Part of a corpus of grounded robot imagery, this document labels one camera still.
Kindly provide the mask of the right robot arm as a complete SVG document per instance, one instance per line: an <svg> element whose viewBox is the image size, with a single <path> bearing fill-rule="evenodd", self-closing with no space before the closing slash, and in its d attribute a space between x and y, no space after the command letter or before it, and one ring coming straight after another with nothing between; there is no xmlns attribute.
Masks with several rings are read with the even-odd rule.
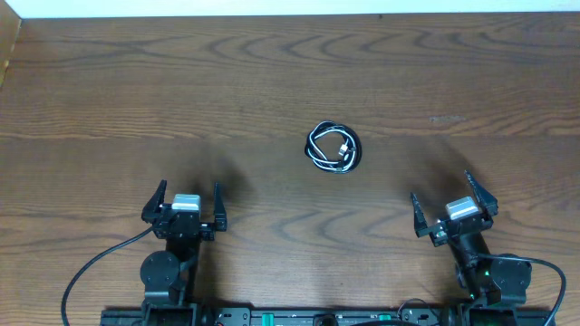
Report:
<svg viewBox="0 0 580 326"><path fill-rule="evenodd" d="M517 255L489 251L482 233L494 225L498 200L469 171L465 176L472 195L448 203L446 216L433 225L427 223L417 196L410 194L416 236L428 236L435 247L449 247L459 286L470 296L469 302L442 312L440 323L516 325L517 308L527 300L532 263Z"/></svg>

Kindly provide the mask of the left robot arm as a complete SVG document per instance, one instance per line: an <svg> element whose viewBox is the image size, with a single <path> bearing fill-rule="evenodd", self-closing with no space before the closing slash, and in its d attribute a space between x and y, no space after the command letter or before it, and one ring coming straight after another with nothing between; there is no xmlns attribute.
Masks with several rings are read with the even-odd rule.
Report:
<svg viewBox="0 0 580 326"><path fill-rule="evenodd" d="M140 267L145 286L141 304L144 326L208 326L216 323L215 310L195 302L192 292L203 242L213 241L217 232L227 230L227 212L219 184L214 186L214 220L201 220L198 195L177 194L171 203L164 201L167 182L158 188L143 207L141 219L151 232L166 242L165 249L150 254Z"/></svg>

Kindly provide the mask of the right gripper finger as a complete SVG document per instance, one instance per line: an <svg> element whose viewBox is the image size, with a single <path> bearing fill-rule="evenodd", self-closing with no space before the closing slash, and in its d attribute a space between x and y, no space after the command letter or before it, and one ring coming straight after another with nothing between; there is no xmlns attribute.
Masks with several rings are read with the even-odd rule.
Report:
<svg viewBox="0 0 580 326"><path fill-rule="evenodd" d="M428 224L422 212L419 200L413 192L410 193L410 198L413 206L414 232L417 237L423 237L425 236L426 230L428 229Z"/></svg>
<svg viewBox="0 0 580 326"><path fill-rule="evenodd" d="M478 202L478 206L481 207L488 216L495 216L498 213L498 200L482 185L480 185L468 170L465 170L464 174L469 182L473 195Z"/></svg>

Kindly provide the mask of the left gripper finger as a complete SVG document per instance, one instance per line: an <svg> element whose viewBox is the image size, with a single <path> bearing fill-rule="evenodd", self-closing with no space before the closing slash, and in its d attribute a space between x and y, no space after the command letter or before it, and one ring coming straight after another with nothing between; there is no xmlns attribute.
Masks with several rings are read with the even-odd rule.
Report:
<svg viewBox="0 0 580 326"><path fill-rule="evenodd" d="M219 183L214 186L214 223L217 232L227 231L227 211L223 203Z"/></svg>
<svg viewBox="0 0 580 326"><path fill-rule="evenodd" d="M141 219L146 223L154 223L161 216L161 209L164 204L164 198L167 188L167 181L162 179L151 196L150 200L141 211Z"/></svg>

